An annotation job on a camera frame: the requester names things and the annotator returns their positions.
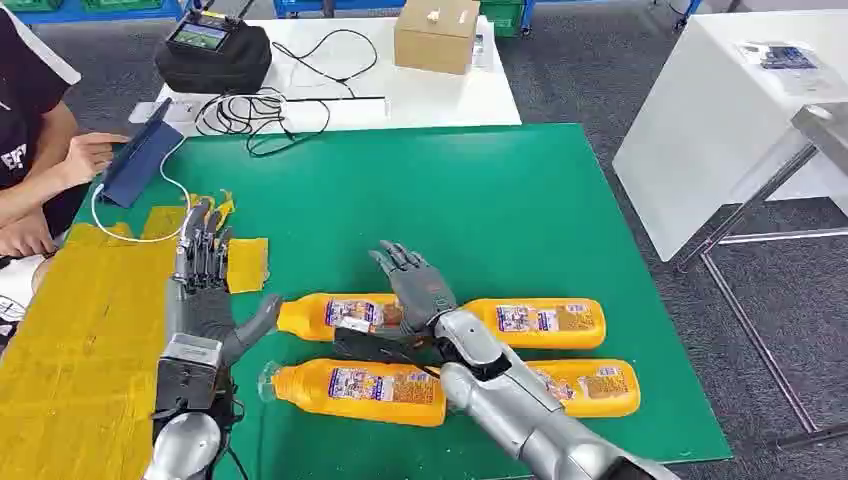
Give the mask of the person's left hand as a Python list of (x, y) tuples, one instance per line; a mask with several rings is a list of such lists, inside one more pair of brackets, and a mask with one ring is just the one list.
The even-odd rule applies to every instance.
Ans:
[(63, 185), (73, 187), (90, 182), (111, 164), (113, 145), (125, 144), (129, 140), (124, 135), (104, 132), (73, 137), (65, 160), (59, 164)]

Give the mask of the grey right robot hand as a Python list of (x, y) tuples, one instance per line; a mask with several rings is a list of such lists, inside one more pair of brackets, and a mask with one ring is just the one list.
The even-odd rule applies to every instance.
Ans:
[(458, 307), (456, 297), (440, 271), (415, 251), (387, 240), (369, 251), (389, 280), (403, 316), (392, 330), (402, 337), (424, 334), (441, 314)]

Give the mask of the person's right hand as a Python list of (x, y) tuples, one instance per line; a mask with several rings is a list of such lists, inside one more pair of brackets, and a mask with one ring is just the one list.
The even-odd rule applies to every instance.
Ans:
[(24, 258), (55, 251), (56, 243), (41, 209), (1, 227), (2, 256)]

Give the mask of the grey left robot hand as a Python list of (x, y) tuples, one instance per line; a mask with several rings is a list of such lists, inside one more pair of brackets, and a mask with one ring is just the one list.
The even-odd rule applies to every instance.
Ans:
[(218, 229), (219, 220), (202, 199), (178, 231), (174, 272), (165, 284), (165, 340), (182, 333), (218, 341), (221, 363), (230, 367), (276, 329), (283, 300), (268, 294), (250, 319), (235, 322), (227, 281), (231, 229)]

